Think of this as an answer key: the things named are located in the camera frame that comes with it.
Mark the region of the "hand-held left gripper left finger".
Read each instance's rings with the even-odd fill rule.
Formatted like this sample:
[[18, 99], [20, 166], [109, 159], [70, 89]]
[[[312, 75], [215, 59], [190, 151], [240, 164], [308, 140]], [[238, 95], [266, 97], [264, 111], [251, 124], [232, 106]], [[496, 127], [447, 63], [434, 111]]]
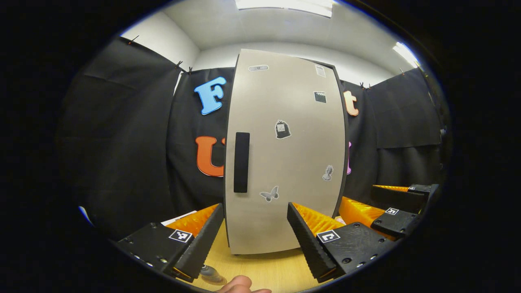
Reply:
[[193, 282], [223, 219], [223, 204], [214, 204], [167, 225], [149, 223], [117, 241], [116, 247], [158, 274]]

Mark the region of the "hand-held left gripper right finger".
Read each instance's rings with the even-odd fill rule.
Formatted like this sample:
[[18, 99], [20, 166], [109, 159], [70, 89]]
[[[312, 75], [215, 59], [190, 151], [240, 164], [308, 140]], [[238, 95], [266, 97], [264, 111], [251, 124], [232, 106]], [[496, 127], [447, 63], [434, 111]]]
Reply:
[[357, 274], [398, 244], [359, 221], [344, 225], [294, 202], [287, 220], [318, 282]]

